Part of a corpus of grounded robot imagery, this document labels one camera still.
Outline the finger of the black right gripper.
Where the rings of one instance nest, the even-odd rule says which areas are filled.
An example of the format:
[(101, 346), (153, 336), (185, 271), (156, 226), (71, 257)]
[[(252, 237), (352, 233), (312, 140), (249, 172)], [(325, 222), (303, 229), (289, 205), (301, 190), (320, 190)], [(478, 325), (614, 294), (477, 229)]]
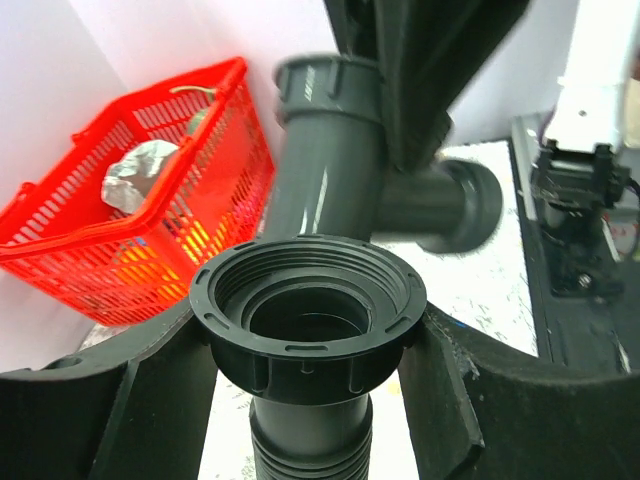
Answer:
[(328, 1), (340, 52), (373, 60), (395, 167), (427, 166), (452, 126), (448, 109), (525, 13), (516, 0)]

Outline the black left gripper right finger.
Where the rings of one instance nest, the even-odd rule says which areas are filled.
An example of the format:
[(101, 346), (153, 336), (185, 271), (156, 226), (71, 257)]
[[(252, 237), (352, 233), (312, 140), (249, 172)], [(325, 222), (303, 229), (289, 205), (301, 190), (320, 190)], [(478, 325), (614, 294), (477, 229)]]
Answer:
[(398, 367), (422, 479), (636, 479), (639, 376), (525, 354), (435, 305)]

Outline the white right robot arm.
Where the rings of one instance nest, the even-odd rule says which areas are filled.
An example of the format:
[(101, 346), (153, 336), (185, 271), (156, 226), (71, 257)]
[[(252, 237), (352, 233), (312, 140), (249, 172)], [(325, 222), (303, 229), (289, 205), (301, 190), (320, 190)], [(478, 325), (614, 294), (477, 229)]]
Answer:
[[(342, 54), (377, 63), (391, 158), (430, 161), (448, 130), (438, 123), (513, 27), (527, 1), (328, 1)], [(542, 137), (562, 152), (618, 151), (624, 95), (639, 46), (636, 1), (577, 4), (559, 94)]]

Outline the grey tee pipe fitting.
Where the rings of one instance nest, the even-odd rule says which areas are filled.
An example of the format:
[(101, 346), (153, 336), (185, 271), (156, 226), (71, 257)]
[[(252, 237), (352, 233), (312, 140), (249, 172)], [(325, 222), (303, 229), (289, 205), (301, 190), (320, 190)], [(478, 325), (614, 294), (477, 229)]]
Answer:
[(459, 254), (494, 234), (503, 194), (486, 166), (452, 158), (415, 173), (392, 166), (374, 62), (303, 55), (282, 62), (274, 82), (284, 143), (263, 239), (324, 234)]

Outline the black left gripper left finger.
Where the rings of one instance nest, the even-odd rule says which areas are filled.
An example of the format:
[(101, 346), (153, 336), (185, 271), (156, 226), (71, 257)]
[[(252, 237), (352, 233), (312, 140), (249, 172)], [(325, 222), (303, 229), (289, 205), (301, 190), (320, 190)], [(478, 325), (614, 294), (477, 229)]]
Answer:
[(188, 301), (1, 376), (4, 479), (195, 479), (217, 367)]

